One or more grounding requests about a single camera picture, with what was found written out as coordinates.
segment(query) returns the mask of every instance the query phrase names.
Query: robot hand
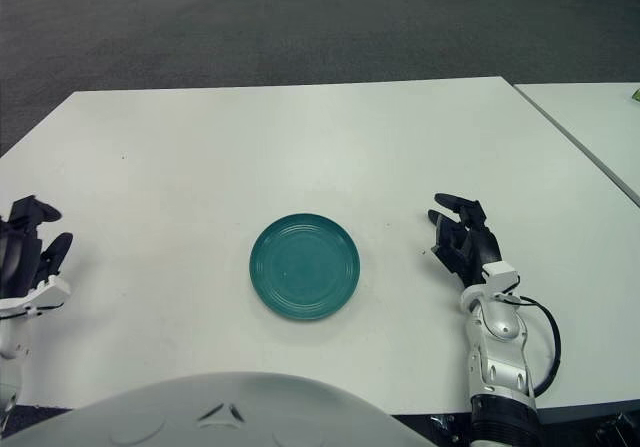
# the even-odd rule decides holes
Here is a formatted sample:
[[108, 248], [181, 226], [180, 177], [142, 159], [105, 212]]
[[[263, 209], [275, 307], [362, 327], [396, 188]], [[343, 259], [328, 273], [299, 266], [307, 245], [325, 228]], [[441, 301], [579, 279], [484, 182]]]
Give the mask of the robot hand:
[[0, 218], [0, 299], [24, 297], [59, 273], [73, 236], [60, 234], [40, 253], [42, 240], [37, 227], [61, 217], [56, 209], [31, 195], [13, 203], [7, 222]]
[[502, 257], [496, 237], [484, 225], [487, 216], [480, 202], [449, 194], [436, 194], [435, 200], [459, 214], [460, 222], [429, 210], [429, 220], [437, 227], [436, 245], [431, 250], [451, 273], [460, 276], [465, 287], [483, 284], [482, 266]]
[[0, 432], [15, 406], [27, 355], [26, 322], [62, 306], [69, 286], [58, 274], [73, 236], [59, 235], [44, 251], [37, 227], [61, 215], [35, 196], [14, 202], [8, 221], [0, 218]]
[[[551, 385], [560, 364], [555, 320], [533, 299], [513, 295], [520, 276], [502, 260], [498, 241], [484, 225], [486, 215], [480, 203], [449, 194], [436, 194], [435, 200], [460, 215], [456, 222], [435, 210], [428, 212], [437, 227], [432, 251], [465, 286], [460, 306], [468, 315], [471, 445], [538, 447], [535, 397]], [[524, 356], [527, 326], [517, 313], [519, 307], [533, 305], [547, 315], [556, 350], [547, 378], [536, 388]]]

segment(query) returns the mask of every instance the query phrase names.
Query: green object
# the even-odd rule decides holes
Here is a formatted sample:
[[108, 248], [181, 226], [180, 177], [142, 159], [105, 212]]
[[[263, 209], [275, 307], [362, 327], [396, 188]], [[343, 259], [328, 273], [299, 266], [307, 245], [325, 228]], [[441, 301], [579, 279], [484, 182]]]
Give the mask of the green object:
[[249, 260], [256, 292], [292, 319], [321, 319], [339, 310], [358, 283], [360, 259], [349, 234], [326, 217], [294, 214], [256, 240]]

